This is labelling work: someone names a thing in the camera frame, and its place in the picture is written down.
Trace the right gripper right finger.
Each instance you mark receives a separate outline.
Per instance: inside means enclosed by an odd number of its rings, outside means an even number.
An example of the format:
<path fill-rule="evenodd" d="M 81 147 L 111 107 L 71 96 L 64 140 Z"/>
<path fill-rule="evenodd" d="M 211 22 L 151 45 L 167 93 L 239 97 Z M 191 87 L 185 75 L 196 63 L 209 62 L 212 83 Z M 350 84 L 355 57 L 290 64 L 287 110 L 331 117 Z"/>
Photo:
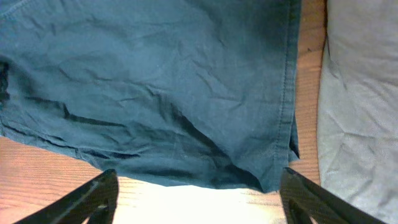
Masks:
<path fill-rule="evenodd" d="M 282 172 L 280 196 L 288 224 L 383 224 L 291 168 Z"/>

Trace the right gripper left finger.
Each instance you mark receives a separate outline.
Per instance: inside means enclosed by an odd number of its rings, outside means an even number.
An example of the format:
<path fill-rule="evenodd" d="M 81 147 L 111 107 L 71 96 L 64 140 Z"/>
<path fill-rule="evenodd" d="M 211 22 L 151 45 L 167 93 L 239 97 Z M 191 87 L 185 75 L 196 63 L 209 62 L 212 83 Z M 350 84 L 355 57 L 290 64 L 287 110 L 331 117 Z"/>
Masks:
<path fill-rule="evenodd" d="M 118 193 L 117 173 L 114 169 L 108 169 L 56 202 L 16 223 L 112 224 Z"/>

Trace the navy blue shorts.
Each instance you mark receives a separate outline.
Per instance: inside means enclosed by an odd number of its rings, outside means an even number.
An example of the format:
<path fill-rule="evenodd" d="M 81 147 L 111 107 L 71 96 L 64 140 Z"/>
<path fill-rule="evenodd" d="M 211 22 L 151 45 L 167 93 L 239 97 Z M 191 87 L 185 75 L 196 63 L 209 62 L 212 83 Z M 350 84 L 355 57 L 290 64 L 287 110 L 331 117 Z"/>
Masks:
<path fill-rule="evenodd" d="M 280 187 L 297 0 L 1 2 L 1 135 L 164 186 Z"/>

